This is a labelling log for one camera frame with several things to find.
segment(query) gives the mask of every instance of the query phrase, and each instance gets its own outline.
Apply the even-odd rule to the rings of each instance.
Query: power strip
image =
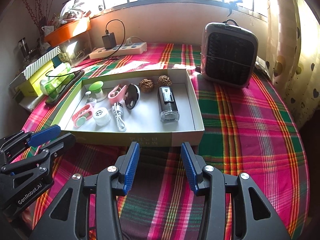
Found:
[[[115,50],[119,48],[119,46],[120,45],[114,47],[113,49],[105,49],[105,48],[96,49],[89,54],[90,59],[109,57],[112,53],[115,52]],[[141,54],[146,50],[147,50],[146,42],[133,43],[130,46],[123,45],[115,54],[113,54],[113,56]]]

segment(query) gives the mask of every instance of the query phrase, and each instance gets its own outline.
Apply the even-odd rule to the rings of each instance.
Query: white charging cable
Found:
[[[125,130],[127,130],[125,123],[122,120],[122,116],[124,116],[123,106],[119,102],[114,103],[114,105],[112,106],[112,112],[113,112],[114,116],[116,117],[118,130],[120,132],[124,132]]]
[[[127,40],[126,40],[126,42],[125,42],[125,46],[131,46],[132,44],[133,44],[133,42],[132,42],[132,38],[136,38],[136,39],[138,39],[138,40],[140,40],[140,41],[142,41],[142,42],[144,42],[143,41],[143,39],[140,39],[139,37],[137,37],[137,36],[131,36],[131,37],[129,37],[129,38],[127,38]]]

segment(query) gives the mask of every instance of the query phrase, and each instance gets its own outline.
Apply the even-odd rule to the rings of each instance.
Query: blue gripper pad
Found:
[[[124,172],[124,187],[123,187],[124,195],[127,195],[127,193],[129,192],[133,184],[134,175],[136,173],[138,160],[140,157],[139,143],[135,143],[135,144],[132,143],[126,155],[127,155],[126,159],[129,158],[128,160],[129,162]]]
[[[53,125],[42,131],[32,134],[28,141],[29,147],[38,147],[44,143],[51,141],[59,136],[61,128],[58,125]]]
[[[198,182],[197,182],[197,172],[190,156],[190,154],[194,155],[194,153],[192,150],[191,150],[192,152],[190,152],[190,149],[188,149],[189,147],[187,147],[186,143],[183,143],[181,145],[180,154],[181,154],[184,169],[186,170],[186,175],[187,175],[190,189],[196,194],[197,191],[199,190]]]

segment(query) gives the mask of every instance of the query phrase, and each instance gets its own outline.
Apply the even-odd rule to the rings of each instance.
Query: pink clip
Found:
[[[80,117],[85,117],[86,120],[89,120],[90,118],[93,117],[93,107],[91,104],[87,104],[84,107],[82,107],[78,112],[76,112],[73,116],[72,116],[72,121],[73,121],[73,125],[76,128],[79,128],[81,125],[77,126],[76,123],[79,120]]]
[[[109,94],[108,94],[108,98],[109,98],[109,102],[111,105],[113,105],[114,103],[120,102],[121,100],[124,99],[124,95],[125,92],[127,91],[128,86],[125,85],[123,88],[121,88],[120,91],[118,91],[118,89],[121,88],[120,85],[117,85]]]

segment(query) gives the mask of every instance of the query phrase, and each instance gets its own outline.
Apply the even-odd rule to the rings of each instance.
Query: walnut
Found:
[[[158,79],[159,87],[170,87],[172,82],[168,76],[160,76]]]
[[[139,82],[139,88],[141,92],[149,93],[153,90],[154,87],[155,87],[155,84],[153,83],[152,80],[145,78]]]

